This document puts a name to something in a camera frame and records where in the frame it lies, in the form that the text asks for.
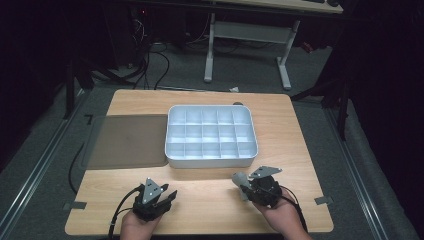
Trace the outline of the brown flat board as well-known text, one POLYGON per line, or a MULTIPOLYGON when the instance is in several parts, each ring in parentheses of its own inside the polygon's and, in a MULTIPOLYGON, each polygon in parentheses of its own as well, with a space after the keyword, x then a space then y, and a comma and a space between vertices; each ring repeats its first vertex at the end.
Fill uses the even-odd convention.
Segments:
POLYGON ((96 117, 84 147, 86 170, 165 166, 167 115, 111 115, 96 117))

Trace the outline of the metal floor rail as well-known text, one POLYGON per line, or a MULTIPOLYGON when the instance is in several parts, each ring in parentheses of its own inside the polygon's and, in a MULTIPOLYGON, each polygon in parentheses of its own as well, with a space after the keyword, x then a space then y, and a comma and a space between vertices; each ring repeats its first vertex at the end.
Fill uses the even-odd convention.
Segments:
POLYGON ((347 170, 348 178, 350 179, 351 185, 355 191, 374 240, 388 240, 387 232, 381 222, 374 201, 371 199, 371 196, 364 184, 347 142, 341 138, 338 132, 335 113, 329 109, 324 109, 323 112, 330 124, 333 134, 335 135, 339 148, 341 149, 343 155, 342 159, 347 170))
POLYGON ((70 113, 62 109, 66 96, 59 95, 57 103, 35 124, 12 162, 0 175, 0 190, 4 193, 0 196, 0 240, 6 240, 13 232, 54 161, 77 111, 89 95, 89 90, 79 90, 70 113))

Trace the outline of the person's right hand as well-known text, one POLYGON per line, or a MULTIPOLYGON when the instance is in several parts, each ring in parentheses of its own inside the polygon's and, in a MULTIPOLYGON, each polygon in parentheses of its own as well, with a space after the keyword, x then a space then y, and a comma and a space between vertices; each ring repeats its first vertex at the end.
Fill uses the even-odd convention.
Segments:
POLYGON ((281 198, 273 208, 257 203, 254 203, 254 206, 264 216, 270 227, 280 233, 285 240, 313 240, 303 228, 293 203, 294 199, 288 195, 281 198))

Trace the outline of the white compartment storage box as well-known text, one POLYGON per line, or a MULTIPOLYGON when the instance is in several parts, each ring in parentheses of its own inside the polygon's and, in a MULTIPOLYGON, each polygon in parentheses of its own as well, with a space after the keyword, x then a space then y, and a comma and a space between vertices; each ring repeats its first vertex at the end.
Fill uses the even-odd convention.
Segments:
POLYGON ((258 152, 244 105, 175 105, 168 111, 165 155, 173 168, 249 167, 258 152))

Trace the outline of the black metal stand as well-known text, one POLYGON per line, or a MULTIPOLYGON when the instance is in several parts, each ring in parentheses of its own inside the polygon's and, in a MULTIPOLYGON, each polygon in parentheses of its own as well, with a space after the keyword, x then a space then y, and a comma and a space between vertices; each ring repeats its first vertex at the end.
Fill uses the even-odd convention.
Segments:
POLYGON ((75 81, 84 90, 91 90, 94 87, 94 81, 91 77, 89 61, 87 59, 76 57, 73 58, 66 66, 66 105, 65 119, 69 119, 75 109, 75 81))
POLYGON ((347 107, 351 80, 347 77, 337 77, 329 81, 321 81, 313 87, 291 96, 292 101, 299 101, 308 96, 322 96, 321 106, 323 108, 338 107, 336 129, 339 137, 345 141, 345 124, 348 117, 347 107))

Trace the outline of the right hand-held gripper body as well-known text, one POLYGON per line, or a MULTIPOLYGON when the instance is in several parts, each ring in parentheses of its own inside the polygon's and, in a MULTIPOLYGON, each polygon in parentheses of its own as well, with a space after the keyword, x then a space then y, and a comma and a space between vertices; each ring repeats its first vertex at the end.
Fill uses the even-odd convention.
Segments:
POLYGON ((273 175, 281 171, 281 168, 261 166, 251 173, 249 182, 255 194, 249 200, 261 206, 274 207, 278 203, 282 191, 273 175))

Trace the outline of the desk with white legs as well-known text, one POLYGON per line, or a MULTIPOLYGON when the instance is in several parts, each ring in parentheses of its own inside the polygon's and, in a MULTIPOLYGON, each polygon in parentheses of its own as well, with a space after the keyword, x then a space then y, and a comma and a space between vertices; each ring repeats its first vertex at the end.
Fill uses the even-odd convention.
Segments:
MULTIPOLYGON (((312 13, 324 16, 339 16, 344 9, 337 0, 211 0, 212 7, 233 4, 235 7, 269 8, 270 10, 286 10, 290 13, 312 13)), ((214 42, 216 38, 247 40, 264 43, 283 44, 282 55, 276 58, 282 86, 284 90, 291 89, 286 61, 298 32, 301 20, 296 17, 290 27, 277 27, 259 23, 241 23, 227 20, 216 20, 215 14, 210 15, 209 41, 206 56, 204 81, 209 83, 213 79, 214 42)))

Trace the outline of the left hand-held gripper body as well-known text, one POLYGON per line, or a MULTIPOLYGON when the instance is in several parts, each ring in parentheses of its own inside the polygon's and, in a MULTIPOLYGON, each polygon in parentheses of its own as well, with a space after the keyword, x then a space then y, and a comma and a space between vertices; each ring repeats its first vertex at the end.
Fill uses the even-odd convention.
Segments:
POLYGON ((167 207, 160 206, 159 199, 164 192, 160 187, 151 178, 147 178, 146 182, 141 185, 133 204, 133 212, 139 219, 146 222, 152 221, 166 212, 167 207))

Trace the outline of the person's left hand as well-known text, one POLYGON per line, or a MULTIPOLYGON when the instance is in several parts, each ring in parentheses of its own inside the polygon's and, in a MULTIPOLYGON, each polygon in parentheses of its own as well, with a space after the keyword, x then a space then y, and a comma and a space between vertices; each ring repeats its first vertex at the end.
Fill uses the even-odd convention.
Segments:
POLYGON ((120 240, 150 240, 161 219, 146 222, 132 211, 126 213, 121 222, 120 240))

